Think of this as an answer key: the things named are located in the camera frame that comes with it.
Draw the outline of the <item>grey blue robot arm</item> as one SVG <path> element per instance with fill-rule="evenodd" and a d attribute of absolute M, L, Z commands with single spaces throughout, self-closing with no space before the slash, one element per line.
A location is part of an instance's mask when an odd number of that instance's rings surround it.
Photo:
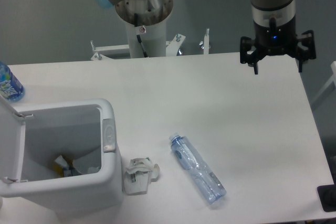
<path fill-rule="evenodd" d="M 113 6 L 129 29 L 128 44 L 133 58 L 166 55 L 166 36 L 154 35 L 173 9 L 173 0 L 96 0 L 101 7 Z M 257 69 L 266 56 L 289 55 L 299 66 L 316 58 L 314 33 L 296 33 L 296 0 L 250 0 L 255 38 L 240 39 L 240 62 Z"/>

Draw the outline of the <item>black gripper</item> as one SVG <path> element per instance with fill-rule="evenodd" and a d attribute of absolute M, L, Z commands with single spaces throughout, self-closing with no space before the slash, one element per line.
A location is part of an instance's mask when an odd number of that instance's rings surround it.
<path fill-rule="evenodd" d="M 255 40 L 246 36 L 240 38 L 239 56 L 240 63 L 253 67 L 255 75 L 258 75 L 258 62 L 266 56 L 294 56 L 298 72 L 302 72 L 306 61 L 316 59 L 314 31 L 307 30 L 300 36 L 296 35 L 295 18 L 274 30 L 257 23 L 254 23 L 254 28 Z"/>

